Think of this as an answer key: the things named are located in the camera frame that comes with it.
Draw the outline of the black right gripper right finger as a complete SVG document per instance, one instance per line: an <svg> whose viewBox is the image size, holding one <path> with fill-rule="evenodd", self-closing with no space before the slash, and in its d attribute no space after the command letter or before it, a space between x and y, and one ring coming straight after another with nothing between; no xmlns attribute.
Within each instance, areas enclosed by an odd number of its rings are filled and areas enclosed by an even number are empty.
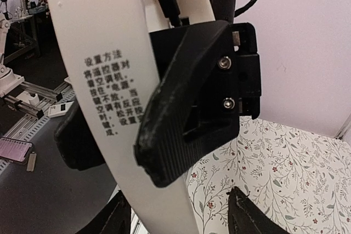
<svg viewBox="0 0 351 234"><path fill-rule="evenodd" d="M237 186L228 192L228 231L233 233L284 234Z"/></svg>

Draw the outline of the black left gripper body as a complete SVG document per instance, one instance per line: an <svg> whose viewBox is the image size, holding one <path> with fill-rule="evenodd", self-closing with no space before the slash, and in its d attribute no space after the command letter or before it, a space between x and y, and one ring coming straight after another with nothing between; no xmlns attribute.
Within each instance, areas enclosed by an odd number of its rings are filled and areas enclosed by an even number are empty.
<svg viewBox="0 0 351 234"><path fill-rule="evenodd" d="M231 26L238 68L239 113L257 119L261 112L261 65L257 48L256 31L252 24Z"/></svg>

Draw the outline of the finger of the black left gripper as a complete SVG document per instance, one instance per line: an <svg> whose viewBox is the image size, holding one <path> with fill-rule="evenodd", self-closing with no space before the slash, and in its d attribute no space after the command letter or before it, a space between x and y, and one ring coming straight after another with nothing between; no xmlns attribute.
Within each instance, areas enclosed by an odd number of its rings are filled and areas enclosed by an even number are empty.
<svg viewBox="0 0 351 234"><path fill-rule="evenodd" d="M157 187L239 133L238 69L223 20L150 35L161 82L144 111L134 155Z"/></svg>
<svg viewBox="0 0 351 234"><path fill-rule="evenodd" d="M71 105L54 131L54 141L71 169L84 171L105 164L79 105Z"/></svg>

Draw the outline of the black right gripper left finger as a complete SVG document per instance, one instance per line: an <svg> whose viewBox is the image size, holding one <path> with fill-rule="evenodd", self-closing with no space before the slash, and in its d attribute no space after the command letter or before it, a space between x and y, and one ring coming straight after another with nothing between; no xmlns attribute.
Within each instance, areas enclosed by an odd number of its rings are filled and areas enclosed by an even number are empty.
<svg viewBox="0 0 351 234"><path fill-rule="evenodd" d="M131 206L119 191L77 234L130 234Z"/></svg>

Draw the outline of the white remote battery cover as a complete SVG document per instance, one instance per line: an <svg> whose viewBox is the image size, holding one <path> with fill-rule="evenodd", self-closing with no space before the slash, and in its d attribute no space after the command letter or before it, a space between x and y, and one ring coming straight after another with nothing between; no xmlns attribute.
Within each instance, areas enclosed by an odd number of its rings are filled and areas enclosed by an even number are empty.
<svg viewBox="0 0 351 234"><path fill-rule="evenodd" d="M155 187L133 147L159 84L142 0L48 0L73 90L117 185L149 233L198 233L184 178Z"/></svg>

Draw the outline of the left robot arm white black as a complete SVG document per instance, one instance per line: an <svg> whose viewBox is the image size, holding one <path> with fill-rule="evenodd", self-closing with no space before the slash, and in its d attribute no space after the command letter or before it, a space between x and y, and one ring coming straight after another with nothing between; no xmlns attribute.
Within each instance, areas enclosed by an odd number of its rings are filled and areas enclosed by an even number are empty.
<svg viewBox="0 0 351 234"><path fill-rule="evenodd" d="M236 0L49 0L76 100L55 132L68 167L134 158L157 187L260 114L256 32Z"/></svg>

